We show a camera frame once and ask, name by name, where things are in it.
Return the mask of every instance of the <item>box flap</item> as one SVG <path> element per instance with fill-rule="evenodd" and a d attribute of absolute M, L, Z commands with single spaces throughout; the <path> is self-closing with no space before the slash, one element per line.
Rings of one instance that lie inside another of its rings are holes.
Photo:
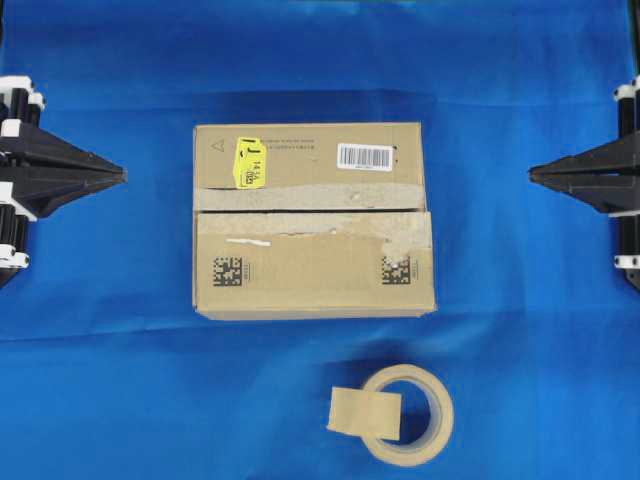
<path fill-rule="evenodd" d="M 204 125 L 195 137 L 196 211 L 426 210 L 419 123 Z M 262 188 L 234 176 L 244 138 L 266 148 Z"/>
<path fill-rule="evenodd" d="M 201 213 L 196 229 L 196 304 L 209 316 L 435 309 L 428 212 Z"/>

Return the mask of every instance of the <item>packing tape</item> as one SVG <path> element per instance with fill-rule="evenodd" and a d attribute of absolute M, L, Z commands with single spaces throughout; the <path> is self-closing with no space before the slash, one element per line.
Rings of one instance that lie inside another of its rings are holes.
<path fill-rule="evenodd" d="M 327 428 L 355 437 L 400 439 L 402 395 L 333 387 Z"/>
<path fill-rule="evenodd" d="M 374 374 L 362 387 L 367 392 L 380 392 L 395 382 L 409 382 L 427 397 L 431 418 L 427 430 L 415 442 L 394 445 L 375 436 L 361 436 L 369 451 L 383 462 L 413 467 L 438 455 L 453 431 L 453 403 L 445 386 L 431 373 L 414 365 L 395 365 Z"/>

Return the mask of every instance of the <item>barcode label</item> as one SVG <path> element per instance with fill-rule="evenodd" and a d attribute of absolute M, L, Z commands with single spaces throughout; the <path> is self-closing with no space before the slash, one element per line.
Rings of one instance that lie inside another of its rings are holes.
<path fill-rule="evenodd" d="M 411 258 L 391 262 L 382 257 L 382 284 L 409 285 L 411 283 Z"/>
<path fill-rule="evenodd" d="M 338 168 L 390 172 L 393 169 L 393 147 L 339 143 Z"/>
<path fill-rule="evenodd" d="M 242 257 L 216 257 L 213 259 L 214 287 L 242 286 Z"/>

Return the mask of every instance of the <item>yellow label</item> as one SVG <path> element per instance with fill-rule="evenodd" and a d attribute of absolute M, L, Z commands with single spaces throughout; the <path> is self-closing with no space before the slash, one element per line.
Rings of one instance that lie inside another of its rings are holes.
<path fill-rule="evenodd" d="M 267 175 L 267 147 L 259 138 L 240 137 L 236 144 L 233 177 L 236 188 L 264 187 Z"/>

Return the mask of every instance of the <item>blue cloth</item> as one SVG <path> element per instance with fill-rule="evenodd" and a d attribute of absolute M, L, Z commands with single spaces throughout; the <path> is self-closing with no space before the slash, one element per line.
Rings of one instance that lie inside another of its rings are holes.
<path fill-rule="evenodd" d="M 615 137 L 624 0 L 5 10 L 2 73 L 30 75 L 43 128 L 129 183 L 38 223 L 32 268 L 0 292 L 3 477 L 638 478 L 640 297 L 612 223 L 526 173 Z M 379 120 L 423 123 L 439 311 L 195 314 L 194 125 Z M 456 411 L 444 452 L 408 470 L 325 429 L 332 385 L 399 362 Z"/>

